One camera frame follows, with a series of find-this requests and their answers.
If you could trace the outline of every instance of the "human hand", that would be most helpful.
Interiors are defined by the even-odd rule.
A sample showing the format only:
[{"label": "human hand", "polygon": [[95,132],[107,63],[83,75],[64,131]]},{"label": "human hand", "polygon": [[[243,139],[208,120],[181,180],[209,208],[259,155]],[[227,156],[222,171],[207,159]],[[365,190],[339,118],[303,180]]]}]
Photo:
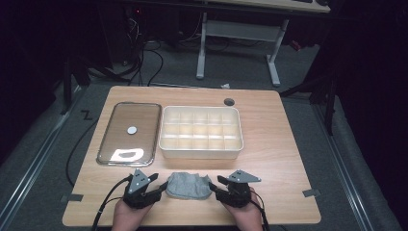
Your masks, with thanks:
[{"label": "human hand", "polygon": [[[250,188],[251,200],[259,205],[258,198],[254,193],[254,189]],[[261,211],[252,203],[248,203],[242,208],[234,208],[227,204],[222,205],[231,213],[234,217],[235,223],[241,231],[262,231],[262,216]]]},{"label": "human hand", "polygon": [[153,205],[142,209],[129,207],[123,199],[117,201],[114,213],[113,231],[135,231],[139,228],[144,216],[150,211]]}]

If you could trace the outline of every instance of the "dark background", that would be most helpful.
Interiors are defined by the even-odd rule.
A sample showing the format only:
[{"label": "dark background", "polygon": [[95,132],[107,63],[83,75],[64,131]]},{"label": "dark background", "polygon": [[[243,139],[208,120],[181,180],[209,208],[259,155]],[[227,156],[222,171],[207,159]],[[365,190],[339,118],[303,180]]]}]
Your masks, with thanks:
[{"label": "dark background", "polygon": [[[358,21],[330,27],[295,18],[284,43],[296,40],[301,46],[322,45],[305,82],[336,67],[337,94],[355,139],[401,226],[408,228],[403,216],[408,193],[407,2],[330,4],[332,14]],[[3,1],[0,9],[3,163],[30,124],[55,100],[53,90],[64,77],[68,56],[80,54],[110,67],[129,54],[122,7],[19,0]],[[157,8],[143,8],[142,13],[146,33],[174,46],[183,38],[179,31],[190,35],[199,17],[195,12]]]}]

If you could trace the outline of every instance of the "gray carpet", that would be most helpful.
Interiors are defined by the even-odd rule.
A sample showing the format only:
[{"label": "gray carpet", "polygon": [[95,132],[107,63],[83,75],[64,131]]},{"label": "gray carpet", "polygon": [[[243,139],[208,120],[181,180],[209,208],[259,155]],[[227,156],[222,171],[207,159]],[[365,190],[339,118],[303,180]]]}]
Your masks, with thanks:
[{"label": "gray carpet", "polygon": [[[269,44],[262,43],[253,50],[263,51]],[[209,51],[204,80],[195,79],[197,48],[170,48],[162,45],[156,52],[164,59],[164,65],[152,86],[181,85],[202,88],[219,88],[230,84],[231,89],[251,90],[286,90],[299,83],[304,78],[310,66],[317,47],[295,52],[291,47],[283,46],[277,58],[276,65],[281,77],[282,86],[277,89],[271,85],[265,58],[257,52],[242,51],[241,46],[229,46],[222,52]],[[145,52],[145,60],[141,76],[143,84],[147,84],[160,66],[160,58],[153,52]],[[138,84],[135,78],[133,85]],[[65,203],[62,197],[70,194],[72,188],[65,177],[65,164],[77,140],[99,117],[109,88],[117,83],[94,79],[92,84],[83,90],[84,95],[72,109],[61,133],[58,135],[35,184],[30,189],[19,210],[10,223],[9,230],[89,230],[88,227],[68,228],[62,224]],[[4,208],[18,182],[24,176],[26,169],[36,157],[48,132],[59,119],[63,107],[61,90],[56,92],[59,99],[49,110],[33,124],[30,131],[22,139],[9,160],[0,168],[0,185],[2,186],[0,207]],[[321,222],[313,225],[285,225],[292,230],[361,230],[352,207],[344,192],[344,186],[332,157],[332,149],[327,141],[321,122],[316,117],[314,106],[309,105],[305,95],[297,94],[292,98],[284,98],[284,107],[293,135],[300,151],[309,180],[314,189],[321,195],[316,198],[321,212]],[[356,182],[359,192],[368,206],[370,220],[375,230],[400,230],[397,221],[390,212],[381,191],[370,175],[370,170],[364,165],[358,146],[349,132],[346,119],[342,115],[341,104],[337,103],[334,118],[334,139],[350,169],[350,175]],[[89,111],[92,120],[86,120],[85,113]],[[88,148],[94,126],[82,138],[73,150],[69,162],[69,175],[75,182]],[[282,227],[272,225],[271,230],[282,230]],[[168,227],[163,230],[180,230],[182,228]],[[216,230],[215,227],[188,227],[188,230]]]}]

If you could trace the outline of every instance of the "table leg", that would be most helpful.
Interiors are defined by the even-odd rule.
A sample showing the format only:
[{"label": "table leg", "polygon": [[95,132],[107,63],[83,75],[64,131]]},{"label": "table leg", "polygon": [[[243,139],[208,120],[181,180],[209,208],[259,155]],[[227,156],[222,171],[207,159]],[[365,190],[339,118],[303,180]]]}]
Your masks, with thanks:
[{"label": "table leg", "polygon": [[198,64],[197,64],[197,79],[204,79],[204,68],[205,68],[205,39],[207,35],[207,13],[203,13],[203,22],[201,28],[201,46],[200,53],[198,54]]},{"label": "table leg", "polygon": [[282,23],[282,26],[280,27],[278,35],[276,36],[276,42],[272,50],[272,54],[267,55],[270,78],[272,79],[272,84],[275,87],[280,86],[278,72],[276,71],[275,59],[276,59],[276,56],[278,55],[279,47],[282,43],[283,36],[285,36],[285,32],[286,32],[286,29],[288,28],[288,24],[289,24],[289,19],[285,19]]}]

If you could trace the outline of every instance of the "black cable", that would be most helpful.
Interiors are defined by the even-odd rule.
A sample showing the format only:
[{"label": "black cable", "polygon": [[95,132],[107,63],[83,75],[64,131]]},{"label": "black cable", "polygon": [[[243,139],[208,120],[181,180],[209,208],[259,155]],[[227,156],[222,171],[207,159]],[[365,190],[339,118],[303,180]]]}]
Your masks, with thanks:
[{"label": "black cable", "polygon": [[131,85],[132,85],[133,80],[135,79],[135,77],[136,77],[138,74],[139,74],[139,83],[138,83],[138,85],[139,85],[139,86],[142,86],[142,85],[143,85],[143,82],[142,82],[142,79],[141,79],[141,67],[142,67],[143,61],[144,61],[144,47],[145,47],[145,44],[144,44],[143,47],[141,48],[141,57],[138,57],[140,66],[139,66],[138,70],[135,72],[135,74],[130,78],[129,83],[128,83],[128,86],[131,86]]},{"label": "black cable", "polygon": [[110,201],[112,201],[112,199],[108,201],[108,199],[109,199],[109,197],[111,196],[111,194],[114,192],[114,190],[115,190],[117,187],[119,187],[119,186],[120,186],[121,184],[123,184],[124,182],[126,182],[126,181],[127,181],[127,182],[130,182],[130,181],[132,180],[132,177],[133,177],[133,175],[129,175],[128,177],[123,178],[121,181],[117,182],[117,184],[115,184],[114,187],[109,191],[108,195],[105,197],[104,201],[102,202],[101,207],[99,208],[98,213],[96,213],[95,220],[93,221],[93,226],[92,226],[92,228],[91,228],[92,231],[97,230],[97,228],[98,228],[98,222],[99,222],[99,219],[101,218],[101,215],[102,215],[102,213],[103,213],[103,210],[105,209],[105,206],[106,206]]},{"label": "black cable", "polygon": [[157,74],[159,74],[159,72],[162,70],[162,67],[163,67],[163,57],[159,54],[159,53],[157,53],[156,51],[153,51],[153,50],[150,50],[150,52],[153,52],[153,53],[155,53],[156,55],[158,55],[159,57],[160,57],[160,59],[162,60],[162,63],[160,64],[160,67],[159,67],[159,69],[156,71],[156,73],[150,78],[150,80],[149,80],[149,82],[147,83],[147,86],[148,87],[150,87],[150,83],[152,82],[152,80],[156,77],[156,75]]},{"label": "black cable", "polygon": [[121,77],[123,77],[123,76],[125,76],[125,75],[127,75],[127,74],[132,73],[133,71],[137,70],[138,67],[139,67],[139,62],[138,62],[138,59],[136,59],[136,60],[134,61],[133,65],[132,65],[132,67],[130,67],[129,69],[124,70],[123,72],[120,72],[120,73],[114,73],[114,72],[112,72],[112,71],[110,71],[109,69],[106,69],[106,68],[104,69],[104,72],[103,72],[103,73],[101,72],[102,74],[93,72],[93,71],[90,70],[90,69],[87,70],[87,73],[88,73],[89,75],[93,76],[93,77],[96,77],[96,78],[112,78],[112,79],[118,80],[118,81],[120,81],[120,82],[126,82],[127,80],[126,80],[126,79],[123,79],[123,78],[121,78]]},{"label": "black cable", "polygon": [[267,230],[267,231],[269,231],[270,228],[269,228],[269,223],[268,223],[268,220],[267,220],[267,214],[265,213],[265,209],[264,209],[264,208],[265,208],[264,200],[263,200],[262,197],[259,196],[256,192],[254,192],[254,191],[251,191],[251,192],[252,192],[252,193],[255,193],[255,194],[261,199],[262,207],[261,207],[257,202],[255,202],[255,201],[253,201],[253,200],[251,200],[251,199],[249,199],[249,202],[250,202],[251,204],[255,205],[255,207],[257,207],[258,210],[261,212],[262,220],[264,221],[264,229]]},{"label": "black cable", "polygon": [[85,135],[87,134],[87,132],[90,130],[90,128],[93,127],[93,125],[96,124],[96,122],[97,122],[98,120],[99,120],[99,118],[97,118],[97,119],[93,122],[93,124],[91,124],[90,127],[82,134],[82,136],[79,138],[79,140],[76,141],[74,147],[72,148],[71,152],[69,153],[68,160],[66,160],[66,164],[65,164],[65,176],[66,176],[66,179],[67,179],[68,182],[69,182],[69,185],[71,185],[72,187],[74,187],[74,183],[72,182],[72,180],[71,180],[71,178],[70,178],[70,176],[69,176],[69,162],[71,161],[71,158],[72,158],[72,156],[73,156],[73,153],[74,153],[75,149],[77,148],[77,146],[79,145],[79,143],[81,142],[81,140],[84,138],[84,136],[85,136]]},{"label": "black cable", "polygon": [[280,228],[282,228],[284,231],[288,231],[288,229],[287,228],[285,228],[285,226],[283,226],[283,225],[278,225]]},{"label": "black cable", "polygon": [[197,38],[194,38],[194,39],[191,39],[191,40],[188,40],[188,41],[183,41],[184,43],[195,43],[195,45],[186,45],[186,44],[184,44],[184,43],[182,43],[182,42],[180,42],[179,41],[179,45],[181,45],[181,46],[184,46],[184,47],[188,47],[188,48],[195,48],[195,47],[198,47],[198,46],[200,46],[200,41],[195,41],[196,39],[200,39],[200,37],[197,37]]},{"label": "black cable", "polygon": [[141,69],[139,70],[138,86],[139,86],[139,87],[142,87],[142,86],[143,86],[143,78],[141,77]]},{"label": "black cable", "polygon": [[121,198],[123,198],[123,197],[120,196],[120,197],[112,198],[112,199],[108,200],[108,201],[106,202],[106,204],[108,204],[109,202],[111,202],[111,201],[113,201],[113,200],[117,200],[117,199],[121,199]]},{"label": "black cable", "polygon": [[264,43],[264,41],[257,40],[257,41],[254,41],[254,42],[251,43],[251,44],[245,44],[245,43],[233,41],[232,39],[230,40],[230,42],[231,42],[232,44],[239,45],[239,46],[245,46],[245,47],[252,47],[252,46],[256,46],[256,45],[258,45],[258,44],[260,44],[260,43]]},{"label": "black cable", "polygon": [[[212,42],[214,42],[215,44],[217,44],[216,38],[210,37],[210,39],[211,39]],[[219,40],[225,40],[226,44],[225,44],[224,47],[222,47],[222,48],[220,48],[220,49],[211,49],[210,47],[208,47],[208,45],[206,45],[206,49],[207,49],[207,50],[210,50],[210,51],[218,51],[218,52],[221,52],[221,51],[226,50],[226,49],[229,47],[229,45],[230,45],[230,39],[229,39],[229,38],[218,38],[218,39],[219,39]]]},{"label": "black cable", "polygon": [[202,24],[202,23],[201,23],[202,17],[203,17],[203,13],[200,14],[200,17],[198,18],[197,26],[195,27],[195,30],[194,30],[194,32],[192,32],[191,36],[189,36],[188,38],[185,38],[185,39],[182,39],[182,40],[179,40],[179,41],[178,41],[178,43],[179,43],[180,45],[183,45],[182,42],[191,41],[191,40],[195,40],[195,39],[201,38],[201,36],[197,36],[197,37],[195,37],[195,38],[194,38],[194,36],[197,34],[198,29],[200,28],[200,25]]},{"label": "black cable", "polygon": [[[107,78],[111,78],[113,80],[116,80],[118,82],[128,82],[127,79],[122,78],[123,75],[125,74],[129,74],[133,72],[133,68],[130,68],[128,70],[125,70],[124,72],[120,73],[120,74],[115,74],[113,72],[111,72],[109,69],[99,66],[98,64],[93,63],[92,61],[88,60],[85,57],[77,57],[77,59],[83,63],[86,67],[91,68],[93,67],[95,70],[97,70],[98,72],[102,73],[104,76],[106,76]],[[91,73],[91,75],[98,75],[90,70],[88,70],[88,73]]]}]

